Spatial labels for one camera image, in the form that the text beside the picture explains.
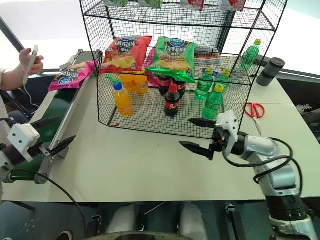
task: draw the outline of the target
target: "black cable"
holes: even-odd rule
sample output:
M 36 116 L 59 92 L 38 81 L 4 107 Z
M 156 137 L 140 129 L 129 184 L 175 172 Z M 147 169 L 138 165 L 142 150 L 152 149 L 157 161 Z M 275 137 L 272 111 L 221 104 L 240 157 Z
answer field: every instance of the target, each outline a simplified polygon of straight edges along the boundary
M 55 185 L 58 189 L 60 189 L 62 192 L 65 193 L 65 195 L 68 196 L 68 198 L 74 203 L 74 205 L 78 208 L 79 212 L 80 212 L 80 215 L 81 215 L 81 218 L 82 218 L 82 224 L 83 224 L 83 238 L 86 238 L 86 235 L 87 235 L 87 222 L 86 222 L 86 217 L 84 215 L 84 213 L 82 212 L 81 210 L 81 207 L 80 205 L 76 202 L 76 200 L 62 187 L 60 186 L 59 184 L 57 184 L 55 181 L 51 180 L 49 177 L 47 177 L 46 175 L 44 174 L 41 174 L 39 172 L 36 172 L 36 171 L 31 171 L 31 170 L 25 170 L 25 169 L 13 169 L 11 172 L 13 171 L 20 171 L 20 172 L 25 172 L 25 173 L 32 173 L 32 174 L 35 174 L 35 175 L 39 175 L 40 177 L 48 180 L 50 183 L 52 183 L 53 185 Z
M 290 156 L 289 156 L 289 158 L 292 159 L 292 157 L 293 157 L 293 155 L 294 155 L 294 151 L 292 150 L 291 146 L 290 146 L 288 143 L 286 143 L 285 141 L 282 141 L 282 140 L 280 140 L 280 139 L 277 139 L 277 138 L 272 138 L 272 137 L 270 137 L 270 139 L 286 145 L 287 148 L 288 148 L 289 151 L 290 151 Z M 226 156 L 226 152 L 225 152 L 225 151 L 226 151 L 226 147 L 223 146 L 223 147 L 222 147 L 222 155 L 223 155 L 224 159 L 225 159 L 229 164 L 231 164 L 232 166 L 235 166 L 235 167 L 237 167 L 237 168 L 254 168 L 254 167 L 260 167 L 260 166 L 263 166 L 263 165 L 266 165 L 266 164 L 269 164 L 269 163 L 272 163 L 272 162 L 274 162 L 274 161 L 277 161 L 277 160 L 280 160 L 280 159 L 284 159 L 284 158 L 287 157 L 287 156 L 285 156 L 285 155 L 275 156 L 275 157 L 272 157 L 272 158 L 270 158 L 270 159 L 268 159 L 268 160 L 266 160 L 266 161 L 263 161 L 263 162 L 243 164 L 243 163 L 236 163 L 236 162 L 231 161 L 231 160 Z
M 302 194 L 302 190 L 304 188 L 304 177 L 302 175 L 302 170 L 301 170 L 301 167 L 300 167 L 299 163 L 295 159 L 292 158 L 291 161 L 295 164 L 296 168 L 298 169 L 299 180 L 300 180 L 300 186 L 299 186 L 300 194 L 299 195 L 301 195 Z
M 255 183 L 259 184 L 259 181 L 258 179 L 265 176 L 265 175 L 268 175 L 274 171 L 277 171 L 281 168 L 283 168 L 285 165 L 287 165 L 290 161 L 292 161 L 297 170 L 298 170 L 298 173 L 299 173 L 299 180 L 300 180 L 300 185 L 299 185 L 299 195 L 301 195 L 302 193 L 302 190 L 303 190 L 303 174 L 302 174 L 302 170 L 298 164 L 298 162 L 293 158 L 293 155 L 294 155 L 294 152 L 293 152 L 293 149 L 291 148 L 291 146 L 286 143 L 285 141 L 281 140 L 281 139 L 278 139 L 278 138 L 274 138 L 274 137 L 270 137 L 270 139 L 276 141 L 276 142 L 279 142 L 279 143 L 282 143 L 284 145 L 287 146 L 287 148 L 289 149 L 289 156 L 286 156 L 286 155 L 282 155 L 282 156 L 276 156 L 276 157 L 273 157 L 269 160 L 266 160 L 266 161 L 263 161 L 263 162 L 259 162 L 259 163 L 247 163 L 247 164 L 240 164 L 240 163 L 236 163 L 236 162 L 233 162 L 231 161 L 230 159 L 228 159 L 228 157 L 226 156 L 226 147 L 223 146 L 222 147 L 222 155 L 223 155 L 223 158 L 229 163 L 231 164 L 232 166 L 235 166 L 235 167 L 238 167 L 238 168 L 253 168 L 253 167 L 260 167 L 260 166 L 263 166 L 263 165 L 266 165 L 266 164 L 269 164 L 269 163 L 272 163 L 274 161 L 277 161 L 277 160 L 280 160 L 280 159 L 287 159 L 285 162 L 281 163 L 280 165 L 272 168 L 272 169 L 269 169 L 269 170 L 266 170 L 262 173 L 258 173 L 257 175 L 254 176 L 253 180 Z

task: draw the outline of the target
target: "wire mesh shelf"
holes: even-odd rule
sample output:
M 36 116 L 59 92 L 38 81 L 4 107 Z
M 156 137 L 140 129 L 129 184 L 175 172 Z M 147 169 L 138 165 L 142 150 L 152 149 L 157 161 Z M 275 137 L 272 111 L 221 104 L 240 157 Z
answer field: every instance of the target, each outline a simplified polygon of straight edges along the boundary
M 103 0 L 80 0 L 81 12 L 93 58 L 103 52 L 115 37 L 152 36 L 146 59 L 159 37 L 179 38 L 198 45 L 194 56 L 195 83 L 187 83 L 178 114 L 171 118 L 164 112 L 164 97 L 150 85 L 148 92 L 131 92 L 134 113 L 122 116 L 112 96 L 113 82 L 108 74 L 97 77 L 99 122 L 114 128 L 131 129 L 197 138 L 210 138 L 212 129 L 197 127 L 190 118 L 202 118 L 204 101 L 195 99 L 197 83 L 204 68 L 231 69 L 229 86 L 223 94 L 219 113 L 233 110 L 240 124 L 252 84 L 278 29 L 288 0 L 246 0 L 243 11 L 224 11 L 220 0 L 205 0 L 203 11 L 180 7 L 180 0 L 163 0 L 161 8 L 139 7 L 130 0 L 126 7 L 105 6 Z M 260 63 L 244 69 L 246 51 L 256 39 Z
M 107 89 L 110 91 L 108 93 L 100 92 L 103 95 L 100 99 L 106 99 L 112 91 L 112 83 L 106 82 L 103 75 L 100 75 L 99 84 L 104 84 L 104 89 L 106 89 L 106 85 L 109 85 Z M 203 118 L 202 111 L 205 102 L 196 100 L 194 91 L 190 90 L 195 89 L 196 85 L 193 83 L 187 86 L 187 90 L 180 100 L 179 112 L 175 117 L 165 115 L 164 97 L 160 95 L 158 88 L 151 87 L 145 94 L 138 92 L 129 94 L 134 108 L 132 116 L 122 116 L 114 105 L 100 104 L 99 121 L 107 126 L 121 129 L 209 139 L 212 136 L 212 129 L 197 127 L 188 121 L 191 118 Z M 231 84 L 224 94 L 224 103 L 218 113 L 233 110 L 240 121 L 249 89 L 249 85 Z
M 259 9 L 245 8 L 234 14 L 232 26 L 226 26 L 228 12 L 220 10 L 217 5 L 205 5 L 203 11 L 194 11 L 180 7 L 179 2 L 163 2 L 161 8 L 139 7 L 137 1 L 129 1 L 126 7 L 108 7 L 99 2 L 87 10 L 84 15 L 88 17 L 106 18 L 135 23 L 179 25 L 197 27 L 241 28 L 271 30 L 275 28 L 266 17 L 261 15 L 255 23 Z
M 195 80 L 200 80 L 201 76 L 205 72 L 205 69 L 208 67 L 213 68 L 215 71 L 220 71 L 220 73 L 222 71 L 222 68 L 229 68 L 230 70 L 232 70 L 229 78 L 229 83 L 251 85 L 253 79 L 249 77 L 247 70 L 241 67 L 241 63 L 242 57 L 236 54 L 197 52 L 194 59 L 194 78 Z M 147 64 L 147 61 L 145 61 L 144 67 L 147 68 L 149 64 Z M 152 72 L 144 71 L 123 72 L 121 74 L 147 76 L 153 75 Z

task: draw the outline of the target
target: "human hand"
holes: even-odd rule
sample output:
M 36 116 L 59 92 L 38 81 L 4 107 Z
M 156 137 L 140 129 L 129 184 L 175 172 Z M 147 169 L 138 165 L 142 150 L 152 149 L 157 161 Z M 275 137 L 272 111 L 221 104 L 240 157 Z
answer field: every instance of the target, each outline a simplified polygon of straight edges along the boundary
M 28 70 L 29 67 L 29 63 L 31 60 L 31 48 L 27 48 L 27 49 L 23 49 L 20 52 L 20 56 L 19 56 L 19 60 L 20 60 L 20 64 L 22 66 L 22 69 L 24 72 L 26 72 Z M 44 64 L 42 63 L 42 60 L 44 59 L 43 56 L 37 56 L 35 58 L 34 64 L 31 67 L 31 70 L 28 72 L 28 74 L 34 75 L 34 74 L 42 74 L 44 71 Z

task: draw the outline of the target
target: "red bottle cap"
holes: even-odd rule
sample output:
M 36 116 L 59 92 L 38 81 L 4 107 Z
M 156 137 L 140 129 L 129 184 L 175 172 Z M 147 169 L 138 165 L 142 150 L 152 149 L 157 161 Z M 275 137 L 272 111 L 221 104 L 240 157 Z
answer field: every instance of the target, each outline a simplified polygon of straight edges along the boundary
M 172 93 L 176 93 L 178 91 L 178 86 L 177 84 L 171 84 L 170 87 L 169 87 L 169 91 L 172 92 Z

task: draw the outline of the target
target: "scissors handle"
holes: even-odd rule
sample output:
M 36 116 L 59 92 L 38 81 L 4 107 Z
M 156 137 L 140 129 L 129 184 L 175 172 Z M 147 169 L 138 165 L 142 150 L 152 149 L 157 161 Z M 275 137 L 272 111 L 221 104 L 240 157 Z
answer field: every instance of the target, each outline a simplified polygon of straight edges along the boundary
M 247 106 L 247 105 L 250 106 L 251 112 L 248 112 L 247 108 L 245 108 L 244 111 L 251 118 L 257 117 L 257 118 L 261 119 L 266 113 L 265 107 L 260 103 L 248 102 L 245 106 Z

